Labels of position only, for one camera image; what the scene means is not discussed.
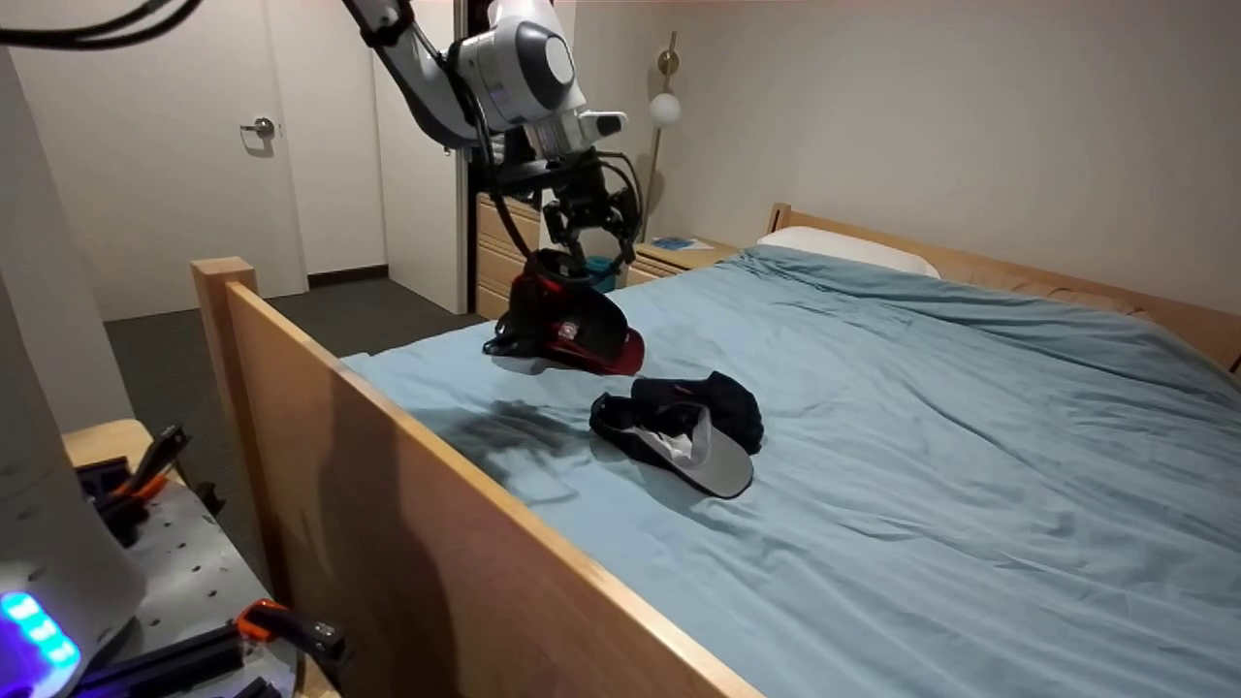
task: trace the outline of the wooden footboard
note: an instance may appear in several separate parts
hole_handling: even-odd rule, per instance
[[[757,696],[515,497],[194,263],[271,590],[343,625],[346,696]]]

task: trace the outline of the door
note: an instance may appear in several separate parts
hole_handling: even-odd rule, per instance
[[[0,24],[73,28],[123,8],[3,0]],[[263,8],[207,0],[127,51],[11,51],[105,317],[194,307],[194,255],[250,255],[263,297],[308,289]]]

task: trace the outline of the door handle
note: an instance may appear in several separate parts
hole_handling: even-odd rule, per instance
[[[275,139],[275,119],[271,118],[256,118],[254,126],[242,126],[242,134],[259,138],[259,139]]]

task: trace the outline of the bed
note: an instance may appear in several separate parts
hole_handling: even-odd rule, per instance
[[[616,291],[646,374],[757,391],[737,499],[590,439],[624,382],[502,374],[488,325],[339,360],[194,263],[271,590],[346,627],[351,696],[1241,691],[1241,321],[794,227],[943,281],[757,246]]]

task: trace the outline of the white pillow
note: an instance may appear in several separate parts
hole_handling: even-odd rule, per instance
[[[762,238],[762,246],[801,247],[801,253],[812,253],[812,255],[838,255],[838,259],[858,259],[858,263],[874,263],[874,269],[892,269],[892,271],[904,271],[904,277],[940,281],[940,269],[931,259],[914,255],[914,253],[889,247],[889,246],[861,242],[861,238],[847,238],[847,234],[830,234],[830,229],[793,227],[793,229],[777,229],[777,234]]]

